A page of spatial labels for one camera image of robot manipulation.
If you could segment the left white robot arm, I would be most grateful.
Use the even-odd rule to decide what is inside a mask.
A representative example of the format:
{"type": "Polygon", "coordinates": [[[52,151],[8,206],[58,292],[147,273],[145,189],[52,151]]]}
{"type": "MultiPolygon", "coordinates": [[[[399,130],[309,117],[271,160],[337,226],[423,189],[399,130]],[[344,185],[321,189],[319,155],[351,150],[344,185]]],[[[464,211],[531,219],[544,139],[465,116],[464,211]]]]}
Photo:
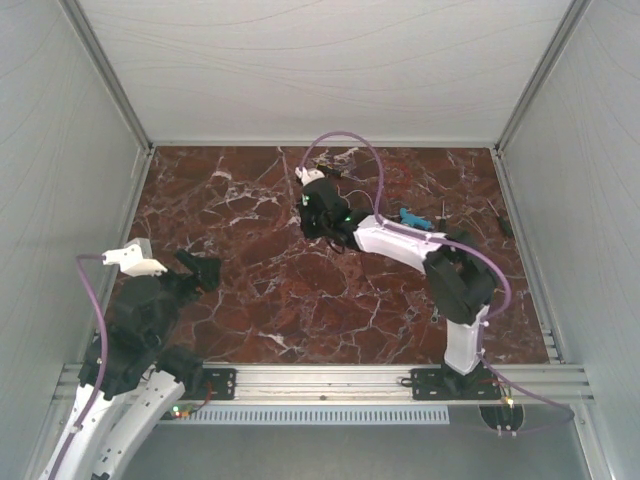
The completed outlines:
{"type": "Polygon", "coordinates": [[[98,260],[127,275],[113,318],[96,314],[98,337],[85,353],[73,408],[43,479],[119,479],[168,409],[205,386],[203,361],[168,344],[182,309],[217,289],[222,262],[175,254],[178,273],[154,259],[136,238],[98,260]]]}

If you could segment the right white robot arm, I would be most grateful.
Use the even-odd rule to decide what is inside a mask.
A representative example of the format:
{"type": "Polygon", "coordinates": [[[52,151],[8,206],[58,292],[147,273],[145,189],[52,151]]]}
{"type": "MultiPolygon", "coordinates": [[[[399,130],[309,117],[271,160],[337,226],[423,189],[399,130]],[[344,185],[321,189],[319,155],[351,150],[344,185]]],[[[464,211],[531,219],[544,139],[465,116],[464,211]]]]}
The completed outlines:
{"type": "Polygon", "coordinates": [[[322,172],[300,174],[297,208],[305,238],[381,255],[426,276],[435,307],[446,319],[444,364],[436,384],[454,398],[468,395],[478,383],[480,327],[497,286],[488,266],[466,250],[469,235],[451,238],[353,209],[322,172]]]}

